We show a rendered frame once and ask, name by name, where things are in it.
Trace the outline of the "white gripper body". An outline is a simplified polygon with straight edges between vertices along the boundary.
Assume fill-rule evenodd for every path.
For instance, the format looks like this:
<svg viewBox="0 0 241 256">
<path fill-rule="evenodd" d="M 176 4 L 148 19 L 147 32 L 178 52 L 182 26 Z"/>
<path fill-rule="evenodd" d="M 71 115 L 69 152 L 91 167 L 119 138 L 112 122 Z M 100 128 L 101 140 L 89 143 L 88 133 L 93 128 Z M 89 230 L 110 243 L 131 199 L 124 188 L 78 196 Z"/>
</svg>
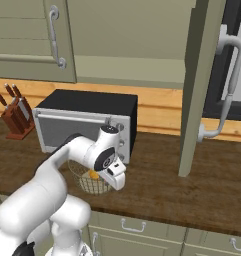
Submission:
<svg viewBox="0 0 241 256">
<path fill-rule="evenodd" d="M 125 173 L 115 175 L 111 170 L 104 170 L 101 177 L 115 190 L 121 190 L 125 185 Z"/>
</svg>

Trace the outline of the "open green cabinet door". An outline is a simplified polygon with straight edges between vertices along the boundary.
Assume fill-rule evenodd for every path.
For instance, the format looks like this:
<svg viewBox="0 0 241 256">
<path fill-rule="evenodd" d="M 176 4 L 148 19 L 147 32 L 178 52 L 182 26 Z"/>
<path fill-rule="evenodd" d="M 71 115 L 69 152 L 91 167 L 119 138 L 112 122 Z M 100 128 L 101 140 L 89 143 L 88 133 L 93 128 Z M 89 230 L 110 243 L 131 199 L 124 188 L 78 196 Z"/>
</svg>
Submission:
<svg viewBox="0 0 241 256">
<path fill-rule="evenodd" d="M 185 53 L 178 175 L 191 171 L 226 0 L 196 0 Z"/>
</svg>

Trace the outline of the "green drawer front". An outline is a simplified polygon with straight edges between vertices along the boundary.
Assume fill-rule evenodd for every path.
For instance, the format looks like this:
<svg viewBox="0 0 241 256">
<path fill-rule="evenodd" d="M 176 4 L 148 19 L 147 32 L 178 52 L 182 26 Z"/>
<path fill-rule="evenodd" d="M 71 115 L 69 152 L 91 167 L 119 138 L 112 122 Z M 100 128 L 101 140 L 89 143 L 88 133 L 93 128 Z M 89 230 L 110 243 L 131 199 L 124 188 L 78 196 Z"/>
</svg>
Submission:
<svg viewBox="0 0 241 256">
<path fill-rule="evenodd" d="M 189 228 L 182 256 L 241 256 L 241 237 Z"/>
<path fill-rule="evenodd" d="M 181 244 L 183 244 L 186 232 L 185 227 L 95 211 L 92 212 L 90 226 Z"/>
</svg>

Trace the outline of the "black and silver microwave oven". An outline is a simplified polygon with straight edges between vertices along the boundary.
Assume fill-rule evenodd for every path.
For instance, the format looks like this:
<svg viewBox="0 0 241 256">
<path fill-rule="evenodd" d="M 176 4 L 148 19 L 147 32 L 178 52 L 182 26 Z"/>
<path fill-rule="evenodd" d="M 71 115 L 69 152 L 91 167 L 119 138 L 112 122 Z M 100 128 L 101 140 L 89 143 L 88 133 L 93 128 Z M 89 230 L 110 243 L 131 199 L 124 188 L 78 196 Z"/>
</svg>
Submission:
<svg viewBox="0 0 241 256">
<path fill-rule="evenodd" d="M 44 153 L 51 153 L 65 139 L 80 133 L 96 141 L 102 125 L 120 132 L 120 159 L 130 162 L 137 133 L 138 96 L 56 89 L 33 110 L 33 118 Z"/>
</svg>

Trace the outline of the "wooden knife block with knives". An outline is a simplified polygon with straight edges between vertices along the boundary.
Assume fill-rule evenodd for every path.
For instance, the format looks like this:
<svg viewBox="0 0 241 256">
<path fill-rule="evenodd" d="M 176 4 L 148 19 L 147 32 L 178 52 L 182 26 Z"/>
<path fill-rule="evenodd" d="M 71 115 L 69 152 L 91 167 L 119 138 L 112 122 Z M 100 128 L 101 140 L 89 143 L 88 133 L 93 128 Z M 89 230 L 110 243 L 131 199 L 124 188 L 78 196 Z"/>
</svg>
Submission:
<svg viewBox="0 0 241 256">
<path fill-rule="evenodd" d="M 23 140 L 35 126 L 31 107 L 15 84 L 9 86 L 5 83 L 4 88 L 12 97 L 12 101 L 7 103 L 0 94 L 0 102 L 5 107 L 1 118 L 9 128 L 6 138 Z"/>
</svg>

